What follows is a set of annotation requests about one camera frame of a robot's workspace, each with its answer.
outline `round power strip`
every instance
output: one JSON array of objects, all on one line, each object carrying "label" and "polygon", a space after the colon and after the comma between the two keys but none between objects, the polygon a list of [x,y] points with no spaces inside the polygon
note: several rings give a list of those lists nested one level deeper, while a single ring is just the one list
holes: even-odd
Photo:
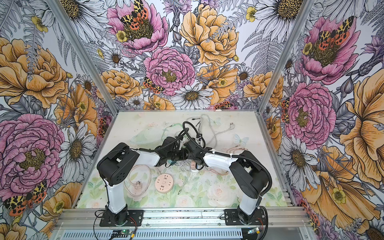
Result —
[{"label": "round power strip", "polygon": [[164,173],[156,178],[155,188],[161,193],[169,192],[173,187],[173,178],[171,175]]}]

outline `pink flower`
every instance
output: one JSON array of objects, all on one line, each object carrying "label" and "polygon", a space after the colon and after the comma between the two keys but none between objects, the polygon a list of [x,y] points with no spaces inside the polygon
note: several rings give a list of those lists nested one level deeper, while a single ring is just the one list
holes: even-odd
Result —
[{"label": "pink flower", "polygon": [[159,46],[164,46],[168,40],[168,22],[166,17],[161,18],[157,13],[153,4],[148,5],[143,0],[144,8],[148,9],[148,19],[141,23],[138,30],[124,28],[124,24],[120,18],[125,15],[131,15],[134,4],[130,7],[123,5],[123,8],[116,6],[107,9],[108,24],[111,34],[117,34],[117,42],[121,42],[124,46],[123,54],[127,56],[135,56],[143,52],[153,51]]},{"label": "pink flower", "polygon": [[299,83],[290,97],[288,115],[286,134],[299,138],[310,150],[320,147],[335,127],[332,96],[320,83]]},{"label": "pink flower", "polygon": [[163,87],[165,95],[173,96],[175,90],[191,85],[195,80],[192,60],[169,47],[157,49],[143,63],[147,77],[153,84]]},{"label": "pink flower", "polygon": [[309,76],[313,81],[322,81],[325,85],[334,83],[339,79],[352,65],[358,54],[353,54],[356,49],[355,43],[358,40],[360,31],[356,29],[356,20],[353,20],[349,29],[349,37],[341,45],[330,44],[325,50],[319,49],[319,33],[339,28],[342,22],[332,22],[323,17],[314,24],[310,30],[310,35],[304,40],[305,46],[303,55],[299,60],[298,66],[304,76]]},{"label": "pink flower", "polygon": [[61,176],[58,168],[64,134],[54,122],[37,114],[0,123],[0,197],[31,192],[46,180],[52,187]]}]

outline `floral tablecloth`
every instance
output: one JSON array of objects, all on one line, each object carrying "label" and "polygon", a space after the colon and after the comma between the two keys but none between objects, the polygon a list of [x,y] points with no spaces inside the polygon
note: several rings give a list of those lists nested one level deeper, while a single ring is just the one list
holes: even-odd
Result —
[{"label": "floral tablecloth", "polygon": [[[229,129],[230,123],[235,126],[217,136],[218,143],[215,147],[217,151],[241,153],[244,149],[250,150],[269,170],[274,179],[273,186],[261,204],[287,206],[253,112],[119,113],[101,156],[108,153],[119,142],[125,142],[130,147],[153,149],[161,145],[167,136],[178,133],[183,121],[188,118],[199,118],[201,114],[209,116],[212,129],[216,133]],[[213,137],[208,116],[202,117],[200,130],[207,141],[207,146],[213,147],[214,139],[208,144]],[[189,119],[189,121],[197,124],[200,119]],[[201,171],[189,171],[188,166],[189,163],[168,168],[138,166],[133,169],[124,181],[124,195],[128,207],[236,207],[239,204],[243,193],[230,172],[206,167]],[[168,173],[174,179],[173,188],[166,194],[158,192],[154,185],[157,176],[162,173]],[[140,187],[129,183],[136,184],[138,181],[141,183]],[[77,208],[102,208],[106,203],[104,182],[95,167],[84,187]]]}]

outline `wall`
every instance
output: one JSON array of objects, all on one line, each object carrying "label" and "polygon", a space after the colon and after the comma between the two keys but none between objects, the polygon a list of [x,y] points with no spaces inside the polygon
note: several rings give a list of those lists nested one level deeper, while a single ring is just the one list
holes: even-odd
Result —
[{"label": "wall", "polygon": [[383,239],[384,1],[315,9],[281,73],[282,98],[263,116],[317,238]]},{"label": "wall", "polygon": [[119,108],[256,109],[303,1],[61,2]]},{"label": "wall", "polygon": [[0,3],[0,238],[46,240],[111,122],[42,0]]}]

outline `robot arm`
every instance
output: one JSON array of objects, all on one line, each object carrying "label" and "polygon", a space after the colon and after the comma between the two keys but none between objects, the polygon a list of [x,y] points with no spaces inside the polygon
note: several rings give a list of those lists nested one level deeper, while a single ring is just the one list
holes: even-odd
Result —
[{"label": "robot arm", "polygon": [[[127,205],[124,199],[123,181],[134,165],[160,166],[165,164],[167,159],[183,160],[191,159],[199,165],[207,167],[218,167],[223,170],[231,171],[241,190],[244,192],[243,198],[238,207],[239,219],[248,224],[258,207],[260,192],[267,185],[268,178],[266,173],[255,163],[239,158],[226,157],[217,154],[213,149],[204,152],[192,141],[186,142],[185,149],[174,150],[173,146],[167,147],[174,141],[168,137],[162,146],[157,147],[159,151],[145,151],[130,149],[125,143],[118,144],[97,164],[100,176],[106,181],[108,192],[107,214],[115,219],[116,225],[122,225],[127,220]],[[249,151],[244,151],[242,156],[258,160]]]}]

